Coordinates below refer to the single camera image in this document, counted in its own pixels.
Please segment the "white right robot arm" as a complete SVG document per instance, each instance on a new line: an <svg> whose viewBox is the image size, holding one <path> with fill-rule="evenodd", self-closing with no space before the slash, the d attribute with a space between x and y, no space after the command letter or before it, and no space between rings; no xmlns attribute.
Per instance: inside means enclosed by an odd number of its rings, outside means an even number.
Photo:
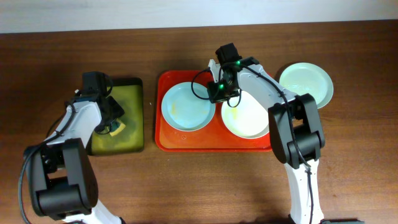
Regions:
<svg viewBox="0 0 398 224"><path fill-rule="evenodd" d="M207 84L209 101L228 102L245 91L267 110L272 152L288 176L290 221L322 223L317 170L325 136L314 97L285 89L257 59L242 58L232 43L222 45L215 54L207 69L213 75Z"/></svg>

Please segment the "light blue plate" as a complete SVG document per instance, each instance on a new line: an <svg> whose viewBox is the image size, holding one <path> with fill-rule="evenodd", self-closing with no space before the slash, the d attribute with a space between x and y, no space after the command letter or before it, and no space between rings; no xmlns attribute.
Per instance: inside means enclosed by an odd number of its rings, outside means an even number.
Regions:
<svg viewBox="0 0 398 224"><path fill-rule="evenodd" d="M160 108L165 121L179 131L204 128L216 111L216 105L208 99L207 88L191 82L179 83L167 90Z"/></svg>

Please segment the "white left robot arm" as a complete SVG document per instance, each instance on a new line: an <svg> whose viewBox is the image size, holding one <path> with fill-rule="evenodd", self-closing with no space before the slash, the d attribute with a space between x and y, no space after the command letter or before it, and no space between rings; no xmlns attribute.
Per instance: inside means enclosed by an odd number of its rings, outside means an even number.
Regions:
<svg viewBox="0 0 398 224"><path fill-rule="evenodd" d="M99 200L98 184L86 149L93 133L109 134L124 110L110 95L112 79L102 72L82 75L83 88L65 103L53 132L24 151L18 180L27 177L30 201L40 217L65 223L123 223Z"/></svg>

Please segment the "light green plate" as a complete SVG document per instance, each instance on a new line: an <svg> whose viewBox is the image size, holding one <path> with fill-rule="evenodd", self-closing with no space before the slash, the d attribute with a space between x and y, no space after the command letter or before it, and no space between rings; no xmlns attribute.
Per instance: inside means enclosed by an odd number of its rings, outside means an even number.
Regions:
<svg viewBox="0 0 398 224"><path fill-rule="evenodd" d="M314 97L318 108L326 106L333 97L334 86L329 74L312 63L289 65L281 73L279 83L298 95L309 93Z"/></svg>

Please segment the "green and yellow sponge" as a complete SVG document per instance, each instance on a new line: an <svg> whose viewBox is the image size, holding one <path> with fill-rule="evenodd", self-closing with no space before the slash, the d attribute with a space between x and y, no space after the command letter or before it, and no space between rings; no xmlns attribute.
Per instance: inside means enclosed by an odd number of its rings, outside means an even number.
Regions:
<svg viewBox="0 0 398 224"><path fill-rule="evenodd" d="M109 127L109 134L111 136L118 135L125 127L126 125L120 119L115 119Z"/></svg>

